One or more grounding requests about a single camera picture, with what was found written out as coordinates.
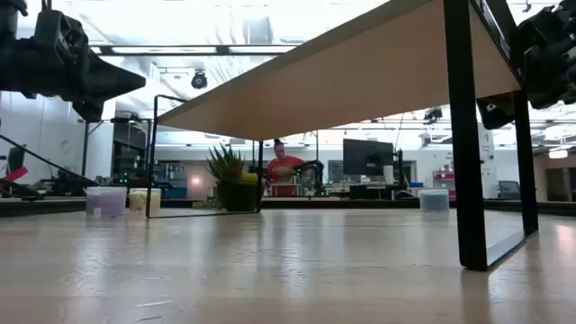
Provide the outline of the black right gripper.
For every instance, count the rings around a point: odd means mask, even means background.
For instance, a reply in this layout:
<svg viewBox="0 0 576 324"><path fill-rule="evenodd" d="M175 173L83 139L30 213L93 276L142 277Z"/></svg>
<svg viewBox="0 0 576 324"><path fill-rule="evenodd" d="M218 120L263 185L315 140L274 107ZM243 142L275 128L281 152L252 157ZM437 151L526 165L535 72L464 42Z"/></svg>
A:
<svg viewBox="0 0 576 324"><path fill-rule="evenodd" d="M491 35L535 110L576 103L576 0L515 23L506 0L476 0Z"/></svg>

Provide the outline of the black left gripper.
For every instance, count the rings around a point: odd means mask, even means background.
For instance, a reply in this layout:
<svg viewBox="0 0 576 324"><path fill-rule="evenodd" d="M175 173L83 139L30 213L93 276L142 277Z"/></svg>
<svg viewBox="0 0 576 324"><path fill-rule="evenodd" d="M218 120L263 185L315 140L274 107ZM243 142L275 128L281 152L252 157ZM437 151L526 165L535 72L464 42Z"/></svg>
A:
<svg viewBox="0 0 576 324"><path fill-rule="evenodd" d="M144 76L97 58L80 21L42 11L34 34L17 39L16 17L0 27L0 90L28 99L57 96L85 121L98 122L105 101L146 85Z"/></svg>

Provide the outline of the yellow candle jar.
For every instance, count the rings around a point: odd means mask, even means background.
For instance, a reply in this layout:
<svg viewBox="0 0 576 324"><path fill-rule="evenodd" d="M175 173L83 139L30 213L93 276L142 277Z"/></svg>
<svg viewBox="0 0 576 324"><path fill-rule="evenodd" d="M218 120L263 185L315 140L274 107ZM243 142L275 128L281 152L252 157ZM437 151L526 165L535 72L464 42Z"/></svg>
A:
<svg viewBox="0 0 576 324"><path fill-rule="evenodd" d="M162 191L159 188L150 190L150 214L157 213L160 209ZM129 206L132 212L146 213L148 201L147 188L131 188L129 191Z"/></svg>

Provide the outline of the wooden shelf riser black legs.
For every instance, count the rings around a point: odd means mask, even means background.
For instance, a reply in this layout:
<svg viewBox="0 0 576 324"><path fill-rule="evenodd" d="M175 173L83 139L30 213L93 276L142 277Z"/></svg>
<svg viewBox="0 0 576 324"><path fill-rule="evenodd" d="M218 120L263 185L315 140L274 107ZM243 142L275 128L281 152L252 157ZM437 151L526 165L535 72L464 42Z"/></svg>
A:
<svg viewBox="0 0 576 324"><path fill-rule="evenodd" d="M264 142L446 104L459 259L486 271L539 229L517 39L506 0L389 0L153 123ZM512 100L523 229L488 246L476 102L494 95Z"/></svg>

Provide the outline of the dark shelving unit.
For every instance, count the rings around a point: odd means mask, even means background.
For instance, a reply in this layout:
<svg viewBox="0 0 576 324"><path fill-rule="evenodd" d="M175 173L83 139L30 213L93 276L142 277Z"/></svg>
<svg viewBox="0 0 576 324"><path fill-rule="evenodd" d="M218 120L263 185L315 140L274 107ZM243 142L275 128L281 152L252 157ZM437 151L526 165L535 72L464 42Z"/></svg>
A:
<svg viewBox="0 0 576 324"><path fill-rule="evenodd" d="M112 182L128 188L148 185L151 120L112 119Z"/></svg>

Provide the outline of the black overhead beam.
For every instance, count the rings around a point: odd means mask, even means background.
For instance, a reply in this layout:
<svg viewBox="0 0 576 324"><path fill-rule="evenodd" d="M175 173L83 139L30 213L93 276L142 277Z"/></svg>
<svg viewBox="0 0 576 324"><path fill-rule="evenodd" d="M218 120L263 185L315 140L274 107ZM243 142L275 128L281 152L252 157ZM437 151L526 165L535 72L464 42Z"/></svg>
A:
<svg viewBox="0 0 576 324"><path fill-rule="evenodd" d="M102 57L217 57L277 56L295 49L293 45L93 45Z"/></svg>

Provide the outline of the small dark monitor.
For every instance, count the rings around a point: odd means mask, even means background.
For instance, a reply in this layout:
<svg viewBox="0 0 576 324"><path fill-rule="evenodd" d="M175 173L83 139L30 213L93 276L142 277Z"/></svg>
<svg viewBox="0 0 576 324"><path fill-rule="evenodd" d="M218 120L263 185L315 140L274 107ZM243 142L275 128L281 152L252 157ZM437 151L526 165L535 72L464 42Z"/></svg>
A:
<svg viewBox="0 0 576 324"><path fill-rule="evenodd" d="M7 156L6 174L10 175L17 169L23 167L25 150L23 148L13 147L9 150Z"/></svg>

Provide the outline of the white display pillar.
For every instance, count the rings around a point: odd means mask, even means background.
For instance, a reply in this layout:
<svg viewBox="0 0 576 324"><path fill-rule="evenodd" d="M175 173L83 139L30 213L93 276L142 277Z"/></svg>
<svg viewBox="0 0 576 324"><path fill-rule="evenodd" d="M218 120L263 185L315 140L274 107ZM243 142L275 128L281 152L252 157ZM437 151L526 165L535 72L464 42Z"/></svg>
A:
<svg viewBox="0 0 576 324"><path fill-rule="evenodd" d="M498 196L498 180L496 165L494 161L495 147L491 130L482 130L482 190L485 199L492 199Z"/></svg>

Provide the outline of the red bar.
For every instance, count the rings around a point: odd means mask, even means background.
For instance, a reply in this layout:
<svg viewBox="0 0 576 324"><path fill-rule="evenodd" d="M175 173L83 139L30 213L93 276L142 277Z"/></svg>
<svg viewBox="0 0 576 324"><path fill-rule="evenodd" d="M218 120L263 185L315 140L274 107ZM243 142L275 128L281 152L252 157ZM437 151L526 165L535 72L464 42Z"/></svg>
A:
<svg viewBox="0 0 576 324"><path fill-rule="evenodd" d="M16 180L26 176L29 170L26 166L22 166L14 171L10 171L8 175L0 178L0 186L12 185Z"/></svg>

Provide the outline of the red storage rack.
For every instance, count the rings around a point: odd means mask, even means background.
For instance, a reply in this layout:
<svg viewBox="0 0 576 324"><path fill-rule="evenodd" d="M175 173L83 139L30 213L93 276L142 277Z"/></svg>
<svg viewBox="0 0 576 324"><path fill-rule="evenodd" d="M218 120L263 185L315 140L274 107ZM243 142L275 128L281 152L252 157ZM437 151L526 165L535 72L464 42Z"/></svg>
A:
<svg viewBox="0 0 576 324"><path fill-rule="evenodd" d="M442 195L448 196L449 190L446 184L446 174L440 171L434 171L432 175L433 188L437 190Z"/></svg>

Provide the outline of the potted green succulent plant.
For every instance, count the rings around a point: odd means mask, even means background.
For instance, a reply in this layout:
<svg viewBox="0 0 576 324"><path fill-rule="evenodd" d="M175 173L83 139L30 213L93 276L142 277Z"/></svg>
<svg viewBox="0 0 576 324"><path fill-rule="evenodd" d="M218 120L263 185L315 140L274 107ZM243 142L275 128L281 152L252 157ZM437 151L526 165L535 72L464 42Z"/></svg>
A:
<svg viewBox="0 0 576 324"><path fill-rule="evenodd" d="M220 205L227 212L256 212L264 190L259 173L249 172L239 151L209 148L207 170L215 179Z"/></svg>

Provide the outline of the person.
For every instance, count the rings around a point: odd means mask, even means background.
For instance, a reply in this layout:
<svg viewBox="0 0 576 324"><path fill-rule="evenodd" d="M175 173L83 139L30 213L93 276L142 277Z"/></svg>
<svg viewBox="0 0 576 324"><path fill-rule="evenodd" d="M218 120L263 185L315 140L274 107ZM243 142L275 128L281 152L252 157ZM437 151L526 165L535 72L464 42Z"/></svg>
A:
<svg viewBox="0 0 576 324"><path fill-rule="evenodd" d="M305 160L285 154L284 144L274 140L275 159L270 161L266 169L266 181L270 194L276 197L294 197L297 187L292 184L295 168L306 163Z"/></svg>

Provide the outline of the black computer monitor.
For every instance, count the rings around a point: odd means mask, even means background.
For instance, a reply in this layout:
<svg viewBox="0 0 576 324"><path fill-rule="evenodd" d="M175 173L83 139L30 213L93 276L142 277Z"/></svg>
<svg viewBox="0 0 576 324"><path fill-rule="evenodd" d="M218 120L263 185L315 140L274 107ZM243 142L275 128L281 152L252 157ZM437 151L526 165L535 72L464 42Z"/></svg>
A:
<svg viewBox="0 0 576 324"><path fill-rule="evenodd" d="M343 172L353 176L382 176L384 167L393 165L393 155L392 143L343 139Z"/></svg>

